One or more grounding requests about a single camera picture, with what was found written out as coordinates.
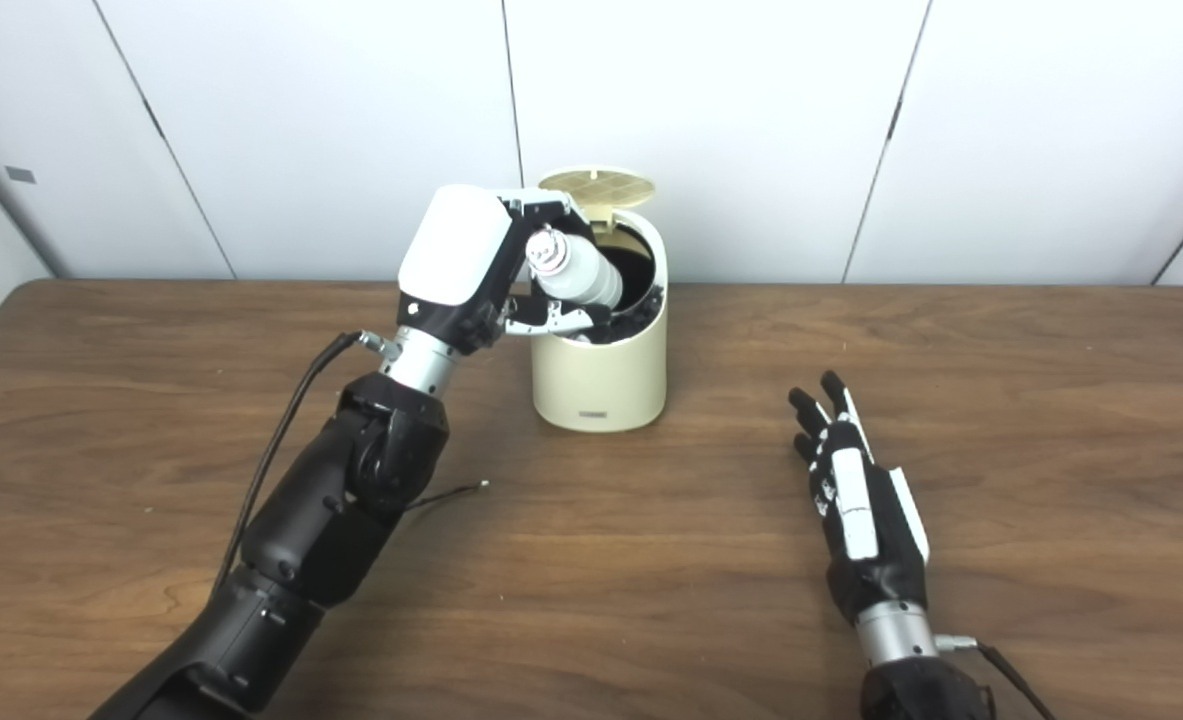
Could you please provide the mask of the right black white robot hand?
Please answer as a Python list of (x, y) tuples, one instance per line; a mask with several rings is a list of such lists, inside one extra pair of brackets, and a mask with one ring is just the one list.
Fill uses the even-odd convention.
[(800, 387), (788, 401), (799, 423), (793, 446), (830, 557), (830, 598), (851, 624), (880, 603), (927, 609), (927, 533), (905, 473), (875, 461), (841, 375), (827, 370), (820, 385), (830, 410)]

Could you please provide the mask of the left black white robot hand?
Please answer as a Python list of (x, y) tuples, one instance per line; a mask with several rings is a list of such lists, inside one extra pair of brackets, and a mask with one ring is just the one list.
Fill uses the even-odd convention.
[(504, 335), (605, 327), (623, 278), (568, 192), (439, 188), (396, 283), (396, 324), (463, 355)]

